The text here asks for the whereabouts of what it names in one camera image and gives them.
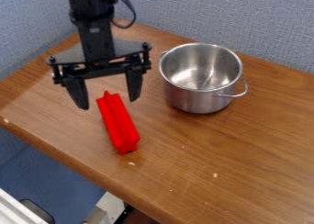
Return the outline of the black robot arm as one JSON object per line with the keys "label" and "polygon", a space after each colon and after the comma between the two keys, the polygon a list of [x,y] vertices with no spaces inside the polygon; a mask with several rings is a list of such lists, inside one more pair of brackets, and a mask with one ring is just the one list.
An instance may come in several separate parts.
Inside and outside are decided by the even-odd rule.
{"label": "black robot arm", "polygon": [[129,0],[69,0],[70,21],[79,30],[81,42],[47,59],[53,81],[66,87],[77,106],[90,108],[86,80],[123,74],[127,78],[129,99],[142,93],[142,80],[151,69],[147,42],[118,39],[113,27],[129,28],[114,21],[114,5]]}

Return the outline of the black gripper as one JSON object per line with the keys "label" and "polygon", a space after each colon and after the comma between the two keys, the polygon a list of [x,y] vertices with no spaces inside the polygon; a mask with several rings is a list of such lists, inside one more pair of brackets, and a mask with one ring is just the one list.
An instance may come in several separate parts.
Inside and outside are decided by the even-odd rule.
{"label": "black gripper", "polygon": [[85,79],[125,73],[129,99],[134,102],[142,93],[142,75],[151,69],[151,44],[117,38],[107,18],[91,23],[79,22],[79,38],[81,42],[73,48],[47,59],[54,83],[66,84],[78,108],[87,110]]}

